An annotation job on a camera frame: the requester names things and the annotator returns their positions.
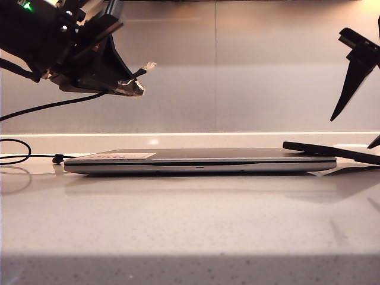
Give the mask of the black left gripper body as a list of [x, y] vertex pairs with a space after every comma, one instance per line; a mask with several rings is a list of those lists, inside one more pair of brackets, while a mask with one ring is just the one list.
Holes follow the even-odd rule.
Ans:
[[86, 1], [38, 2], [38, 77], [61, 90], [82, 92], [77, 80], [114, 80], [102, 62], [107, 37], [122, 26], [123, 3], [106, 7], [86, 19]]

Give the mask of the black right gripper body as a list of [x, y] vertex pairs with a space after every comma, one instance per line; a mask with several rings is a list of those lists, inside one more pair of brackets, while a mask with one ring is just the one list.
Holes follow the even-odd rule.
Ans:
[[346, 27], [340, 32], [338, 40], [348, 46], [351, 51], [348, 60], [358, 60], [365, 64], [379, 64], [379, 46], [358, 32]]

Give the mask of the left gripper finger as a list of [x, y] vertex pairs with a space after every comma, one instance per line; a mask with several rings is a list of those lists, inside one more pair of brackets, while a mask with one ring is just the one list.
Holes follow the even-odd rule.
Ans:
[[82, 92], [99, 93], [105, 91], [106, 94], [138, 97], [142, 96], [145, 87], [138, 80], [100, 80], [87, 78], [77, 80], [77, 87]]
[[108, 73], [115, 81], [126, 81], [133, 79], [132, 72], [118, 54], [113, 37], [107, 37], [102, 54], [102, 62], [106, 66]]

